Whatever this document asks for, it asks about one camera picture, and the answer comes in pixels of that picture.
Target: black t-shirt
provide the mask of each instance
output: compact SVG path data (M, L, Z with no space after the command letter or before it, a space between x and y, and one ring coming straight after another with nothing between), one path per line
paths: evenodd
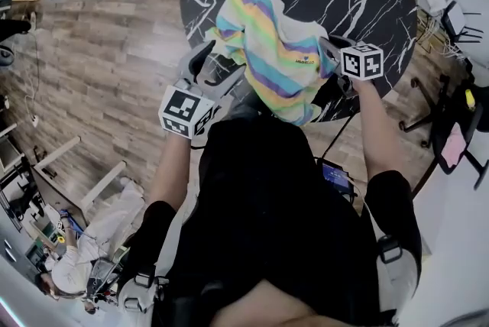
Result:
M359 217L324 180L300 128L268 117L219 122L209 132L199 178L197 206L182 228L165 298L199 296L217 283L219 295L200 310L210 321L268 280L320 315L379 323L377 245L368 213ZM378 174L366 201L381 229L419 264L408 182L396 171ZM147 209L123 283L156 262L174 216L165 202Z

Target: black hair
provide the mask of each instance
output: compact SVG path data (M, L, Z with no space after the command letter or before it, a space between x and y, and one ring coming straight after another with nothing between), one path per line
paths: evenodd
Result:
M46 282L44 282L43 278L41 277L42 274L44 274L44 273L36 274L36 276L34 277L34 285L36 285L36 287L45 296L47 296L48 294L50 294L50 288L49 288L49 285Z

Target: white pants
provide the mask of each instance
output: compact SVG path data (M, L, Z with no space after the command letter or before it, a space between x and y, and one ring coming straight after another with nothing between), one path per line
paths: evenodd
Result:
M79 263L112 257L131 230L131 223L144 205L140 190L129 182L109 207L96 214L78 240Z

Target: person in white shirt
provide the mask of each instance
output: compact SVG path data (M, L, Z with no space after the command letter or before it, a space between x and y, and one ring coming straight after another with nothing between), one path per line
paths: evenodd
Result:
M70 221L62 218L65 228L66 253L50 273L38 274L36 286L53 298L77 298L86 292L92 272L92 261L112 255L127 237L131 223L144 205L143 189L128 178L120 197L101 210L90 222L78 241Z

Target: black sleeve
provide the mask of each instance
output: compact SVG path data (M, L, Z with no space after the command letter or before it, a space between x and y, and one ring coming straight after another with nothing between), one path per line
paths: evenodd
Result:
M141 267L156 263L175 215L175 210L166 202L157 201L148 206L141 227L130 241L128 261L118 282L118 290L122 289Z
M394 236L402 248L413 254L421 271L421 236L407 180L397 171L375 175L368 182L365 202L382 231ZM361 220L364 225L371 227L365 207Z

